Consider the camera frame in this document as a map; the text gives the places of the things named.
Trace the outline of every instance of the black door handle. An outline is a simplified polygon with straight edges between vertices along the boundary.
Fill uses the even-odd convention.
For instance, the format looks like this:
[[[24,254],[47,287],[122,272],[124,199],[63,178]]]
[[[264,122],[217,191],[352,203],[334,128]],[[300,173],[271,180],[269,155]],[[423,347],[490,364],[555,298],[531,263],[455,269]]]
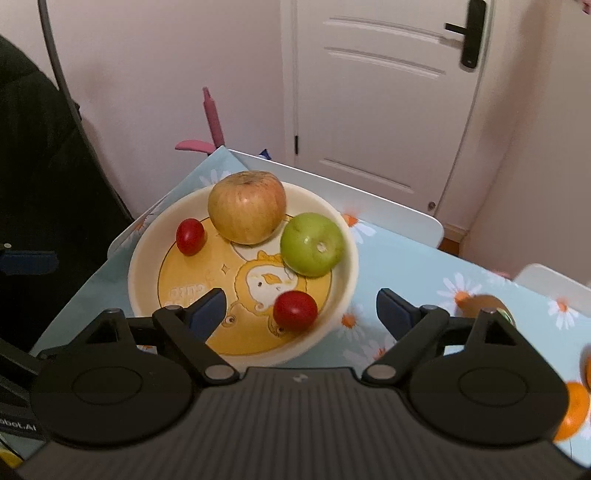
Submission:
[[[462,65],[469,69],[475,69],[478,65],[480,45],[482,44],[482,32],[486,18],[485,0],[470,0],[468,3],[468,15],[466,26],[445,24],[445,29],[450,32],[464,35],[464,48],[462,49]]]

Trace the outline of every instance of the white chair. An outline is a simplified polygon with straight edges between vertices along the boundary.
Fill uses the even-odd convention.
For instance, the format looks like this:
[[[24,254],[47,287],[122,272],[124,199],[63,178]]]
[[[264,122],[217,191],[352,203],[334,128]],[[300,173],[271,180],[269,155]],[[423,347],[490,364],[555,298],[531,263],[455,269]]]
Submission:
[[[548,267],[528,265],[514,282],[553,300],[565,299],[569,307],[591,317],[591,288]]]
[[[350,213],[433,248],[437,248],[443,239],[443,226],[425,213],[282,163],[230,151],[249,170],[270,171],[281,181],[300,185],[322,197],[341,213]]]

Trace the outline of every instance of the pink toy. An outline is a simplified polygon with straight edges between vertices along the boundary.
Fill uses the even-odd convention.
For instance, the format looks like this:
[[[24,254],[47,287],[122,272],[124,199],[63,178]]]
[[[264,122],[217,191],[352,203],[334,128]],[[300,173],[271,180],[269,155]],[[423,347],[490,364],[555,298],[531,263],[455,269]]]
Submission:
[[[209,124],[209,131],[212,135],[213,144],[202,140],[183,140],[174,147],[175,150],[189,150],[211,155],[218,147],[225,145],[222,126],[220,124],[219,116],[217,115],[216,102],[213,101],[207,87],[203,87],[203,109],[205,110],[205,116],[207,117],[207,123]]]

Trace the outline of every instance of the table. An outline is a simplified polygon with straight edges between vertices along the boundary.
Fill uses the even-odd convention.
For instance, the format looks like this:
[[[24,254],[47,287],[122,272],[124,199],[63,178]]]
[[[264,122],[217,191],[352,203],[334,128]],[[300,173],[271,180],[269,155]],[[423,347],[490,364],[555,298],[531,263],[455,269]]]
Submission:
[[[72,340],[103,309],[133,312],[127,292],[127,271],[139,237],[151,221],[179,198],[222,177],[246,170],[229,151],[204,160],[186,177],[86,282],[39,339],[40,350]],[[394,344],[375,312],[380,288],[388,287],[414,305],[436,304],[458,313],[454,297],[490,294],[512,313],[517,328],[565,380],[581,381],[580,354],[591,346],[591,321],[564,309],[490,271],[363,220],[349,219],[359,249],[359,281],[349,311],[338,329],[314,348],[284,364],[286,367],[353,367],[357,373]],[[12,447],[29,456],[41,442],[6,436]],[[591,464],[591,424],[559,447],[573,459]]]

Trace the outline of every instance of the bowl rim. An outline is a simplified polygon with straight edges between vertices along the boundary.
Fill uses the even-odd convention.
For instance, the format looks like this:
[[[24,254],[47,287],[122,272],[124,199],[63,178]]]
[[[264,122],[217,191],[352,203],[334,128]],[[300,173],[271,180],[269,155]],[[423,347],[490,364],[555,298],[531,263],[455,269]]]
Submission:
[[[270,367],[273,365],[278,365],[284,362],[287,362],[293,358],[296,358],[303,353],[307,352],[310,348],[314,345],[319,343],[326,335],[328,335],[332,330],[334,330],[338,324],[340,323],[340,319],[347,311],[351,299],[353,298],[353,294],[355,292],[355,288],[357,286],[357,280],[359,276],[359,252],[357,250],[357,244],[351,233],[351,228],[345,222],[343,216],[326,200],[324,200],[319,195],[306,190],[299,185],[294,185],[292,183],[287,183],[282,181],[281,182],[284,188],[287,190],[296,190],[299,191],[300,194],[308,197],[312,197],[315,201],[323,204],[323,206],[333,215],[331,220],[335,221],[335,223],[339,226],[341,233],[345,239],[345,244],[347,248],[347,252],[349,255],[349,268],[348,268],[348,280],[345,283],[345,288],[343,289],[340,298],[336,300],[334,306],[334,314],[331,315],[326,321],[320,325],[317,329],[314,330],[312,334],[306,335],[305,333],[299,337],[299,341],[297,342],[289,342],[285,345],[280,347],[274,348],[267,352],[263,353],[256,353],[254,355],[220,355],[225,361],[230,363],[234,368],[244,371],[247,367],[252,366],[252,363],[256,363],[258,367]],[[127,284],[128,284],[128,295],[129,295],[129,302],[131,304],[131,308],[134,311],[134,315],[144,315],[142,312],[142,308],[139,305],[137,300],[137,291],[135,288],[135,284],[132,281],[134,277],[134,272],[137,267],[138,257],[141,250],[144,247],[144,244],[148,242],[149,235],[147,233],[152,229],[152,226],[157,226],[159,221],[164,221],[165,214],[169,209],[172,207],[179,208],[185,203],[191,203],[195,197],[207,194],[213,188],[213,185],[204,187],[199,190],[195,190],[194,192],[185,195],[183,198],[177,200],[172,205],[169,205],[165,210],[163,210],[155,219],[154,221],[148,226],[145,232],[140,237],[137,245],[134,248],[134,252],[131,257],[131,262],[129,263],[129,270],[127,275]]]

